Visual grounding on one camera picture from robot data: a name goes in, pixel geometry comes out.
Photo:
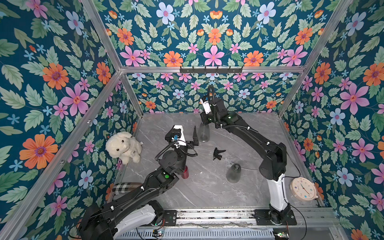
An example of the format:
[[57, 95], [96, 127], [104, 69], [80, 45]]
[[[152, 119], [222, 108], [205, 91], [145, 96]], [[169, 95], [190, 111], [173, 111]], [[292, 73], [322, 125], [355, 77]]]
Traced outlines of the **plaid fabric cloth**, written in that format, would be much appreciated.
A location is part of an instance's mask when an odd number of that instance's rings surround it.
[[136, 183], [136, 182], [118, 183], [113, 186], [112, 192], [114, 196], [124, 195], [124, 194], [130, 193], [131, 191], [135, 190], [141, 185], [142, 183]]

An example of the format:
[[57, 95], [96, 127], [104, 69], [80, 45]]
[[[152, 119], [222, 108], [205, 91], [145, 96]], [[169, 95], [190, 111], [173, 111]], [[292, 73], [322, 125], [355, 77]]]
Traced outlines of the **aluminium frame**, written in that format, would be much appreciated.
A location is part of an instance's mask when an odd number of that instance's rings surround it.
[[[220, 37], [225, 65], [241, 65], [259, 51], [279, 65], [277, 52], [295, 46], [305, 24], [321, 30], [324, 1], [275, 1], [277, 14], [257, 29], [268, 1], [166, 1], [174, 21], [156, 16], [157, 1], [1, 1], [1, 233], [3, 240], [71, 239], [91, 204], [112, 198], [112, 185], [136, 170], [157, 167], [156, 153], [175, 124], [187, 138], [200, 124], [199, 100], [208, 85], [270, 140], [288, 150], [288, 173], [297, 172], [296, 148], [275, 111], [298, 78], [268, 73], [257, 94], [251, 77], [231, 74], [120, 71], [125, 42], [146, 66], [162, 66], [174, 51], [185, 66], [205, 62], [207, 33]], [[129, 132], [142, 142], [141, 161], [112, 158], [106, 142]]]

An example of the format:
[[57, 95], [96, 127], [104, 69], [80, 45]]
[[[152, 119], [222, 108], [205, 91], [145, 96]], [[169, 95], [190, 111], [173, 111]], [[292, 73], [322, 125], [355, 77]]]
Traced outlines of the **round beige wall clock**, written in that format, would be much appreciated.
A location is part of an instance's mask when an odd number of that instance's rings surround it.
[[290, 183], [290, 190], [300, 201], [312, 201], [319, 197], [315, 184], [303, 177], [294, 178]]

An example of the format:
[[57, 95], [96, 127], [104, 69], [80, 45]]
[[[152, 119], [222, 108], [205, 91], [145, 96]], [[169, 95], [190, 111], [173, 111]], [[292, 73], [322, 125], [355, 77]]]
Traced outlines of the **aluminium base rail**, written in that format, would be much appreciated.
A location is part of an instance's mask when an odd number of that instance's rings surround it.
[[292, 207], [287, 220], [276, 225], [263, 208], [181, 208], [165, 209], [160, 220], [166, 226], [200, 228], [230, 226], [241, 228], [338, 228], [341, 223], [332, 208]]

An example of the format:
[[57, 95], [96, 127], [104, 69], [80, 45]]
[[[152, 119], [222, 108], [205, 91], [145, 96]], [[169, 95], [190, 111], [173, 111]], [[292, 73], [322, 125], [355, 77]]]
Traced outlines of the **grey translucent spray bottle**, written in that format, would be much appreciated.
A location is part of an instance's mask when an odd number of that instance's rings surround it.
[[209, 124], [200, 124], [199, 130], [198, 130], [198, 137], [199, 141], [202, 143], [206, 143], [210, 140], [210, 126]]

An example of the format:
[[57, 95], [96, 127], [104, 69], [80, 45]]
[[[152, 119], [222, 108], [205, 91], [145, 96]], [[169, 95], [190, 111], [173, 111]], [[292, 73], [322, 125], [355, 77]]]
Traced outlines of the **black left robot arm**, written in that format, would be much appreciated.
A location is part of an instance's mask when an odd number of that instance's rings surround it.
[[156, 197], [171, 189], [187, 172], [187, 157], [196, 157], [188, 150], [199, 145], [196, 132], [186, 141], [181, 125], [174, 125], [166, 134], [168, 145], [155, 157], [159, 168], [147, 175], [144, 182], [129, 193], [103, 206], [87, 208], [77, 231], [82, 240], [115, 240], [141, 226], [165, 223], [165, 210]]

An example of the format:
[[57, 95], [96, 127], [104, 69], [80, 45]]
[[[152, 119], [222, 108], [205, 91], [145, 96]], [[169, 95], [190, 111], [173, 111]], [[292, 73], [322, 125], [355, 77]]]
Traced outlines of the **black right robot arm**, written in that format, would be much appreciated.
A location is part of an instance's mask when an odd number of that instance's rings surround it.
[[217, 129], [225, 129], [239, 137], [262, 158], [260, 174], [268, 181], [270, 193], [270, 217], [275, 225], [283, 224], [291, 211], [285, 195], [287, 148], [283, 143], [275, 143], [253, 129], [237, 113], [229, 112], [224, 101], [215, 96], [215, 88], [209, 86], [207, 95], [201, 99], [204, 111], [201, 113], [203, 125], [210, 123]]

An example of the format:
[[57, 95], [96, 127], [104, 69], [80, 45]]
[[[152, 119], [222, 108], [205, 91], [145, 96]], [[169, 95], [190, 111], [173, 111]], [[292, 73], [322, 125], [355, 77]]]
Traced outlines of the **white plush teddy bear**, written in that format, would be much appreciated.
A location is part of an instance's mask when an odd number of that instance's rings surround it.
[[121, 159], [127, 165], [130, 160], [134, 163], [141, 161], [142, 145], [131, 133], [119, 132], [106, 142], [106, 151], [112, 158]]

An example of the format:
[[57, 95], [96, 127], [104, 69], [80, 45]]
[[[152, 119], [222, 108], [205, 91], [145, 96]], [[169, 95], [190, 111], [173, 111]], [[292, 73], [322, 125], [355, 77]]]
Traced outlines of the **black hook rail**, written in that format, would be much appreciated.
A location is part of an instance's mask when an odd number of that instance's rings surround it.
[[243, 71], [243, 67], [180, 67], [180, 73], [186, 74], [237, 74]]

